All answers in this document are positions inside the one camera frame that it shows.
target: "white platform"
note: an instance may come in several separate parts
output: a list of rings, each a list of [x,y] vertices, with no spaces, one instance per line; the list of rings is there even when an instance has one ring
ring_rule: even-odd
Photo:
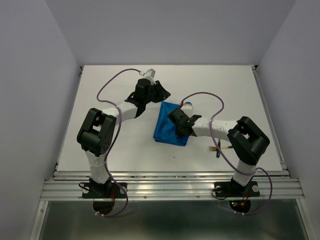
[[[139,70],[155,69],[155,80],[171,93],[166,101],[180,103],[182,98],[194,92],[206,91],[219,95],[224,111],[218,120],[239,120],[250,117],[270,139],[270,145],[261,157],[258,166],[267,171],[281,171],[276,150],[258,87],[251,66],[219,65],[107,65],[84,67],[77,91],[71,119],[59,159],[58,171],[89,171],[88,160],[77,143],[77,134],[90,108],[107,109],[111,106],[96,101],[103,84],[125,68]],[[101,99],[123,102],[140,78],[137,72],[125,72],[116,78],[101,93]],[[193,114],[210,118],[220,109],[221,103],[209,95],[197,95],[188,99],[193,104]],[[190,137],[185,147],[155,142],[153,134],[161,103],[149,103],[146,111],[137,119],[124,122],[119,138],[108,158],[110,171],[216,171],[232,169],[225,160],[216,158],[208,146],[214,146],[210,137]],[[233,149],[224,150],[230,161],[237,165]]]

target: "gray wall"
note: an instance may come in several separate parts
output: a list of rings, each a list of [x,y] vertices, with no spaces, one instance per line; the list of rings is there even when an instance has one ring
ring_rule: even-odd
[[[79,67],[43,0],[0,7],[0,239],[29,239],[53,171]]]
[[[46,0],[80,64],[257,64],[294,0]]]
[[[258,74],[290,173],[320,229],[320,1],[298,0]]]

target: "white arm segment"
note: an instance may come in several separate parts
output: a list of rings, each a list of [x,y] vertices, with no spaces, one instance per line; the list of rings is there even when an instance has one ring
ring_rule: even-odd
[[[197,135],[197,137],[211,137],[209,123],[210,120],[204,117],[201,117],[198,120],[196,120],[194,125],[192,126],[195,135]],[[237,122],[213,120],[211,122],[211,125],[214,137],[216,139],[222,139],[229,142],[227,134],[230,129],[233,129],[237,125]],[[237,166],[238,170],[247,174],[252,173],[255,170],[255,168],[255,165],[248,165],[241,160],[239,160]],[[246,186],[251,178],[251,175],[243,175],[238,172],[235,172],[233,175],[233,180],[235,180],[241,186]]]
[[[192,129],[197,137],[211,137],[209,129],[210,119],[201,117],[197,119],[192,126]],[[237,125],[236,121],[221,121],[213,120],[211,122],[214,137],[216,139],[222,139],[229,141],[227,137],[228,131],[233,129]]]
[[[136,117],[138,108],[134,104],[130,102],[123,102],[118,105],[118,108],[121,109],[122,123]],[[116,125],[119,124],[119,111],[115,107],[104,109],[102,110],[102,113],[114,116],[116,118]],[[95,156],[92,152],[86,151],[85,154],[90,165],[90,178],[99,184],[104,184],[109,178],[104,166],[105,156],[107,153]]]
[[[121,110],[122,123],[126,120],[134,119],[136,117],[138,108],[134,104],[124,101],[123,103],[118,105],[118,108],[120,108]],[[102,113],[114,116],[116,118],[115,124],[119,124],[119,111],[115,107],[103,109]]]

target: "glass panel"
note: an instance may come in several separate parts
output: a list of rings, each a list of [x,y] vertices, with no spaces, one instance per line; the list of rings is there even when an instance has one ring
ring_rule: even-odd
[[[265,201],[252,202],[251,210]],[[114,211],[123,202],[116,203]],[[94,215],[92,202],[49,203],[42,240],[304,240],[294,199],[272,200],[262,212],[240,216],[226,211],[227,201],[130,202],[121,216]]]

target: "blue cloth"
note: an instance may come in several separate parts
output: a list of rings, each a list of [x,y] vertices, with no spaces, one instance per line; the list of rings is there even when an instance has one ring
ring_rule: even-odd
[[[172,144],[176,146],[185,146],[188,141],[188,136],[176,136],[176,126],[167,118],[175,108],[180,106],[175,103],[161,103],[158,122],[156,123],[153,138],[156,142]]]

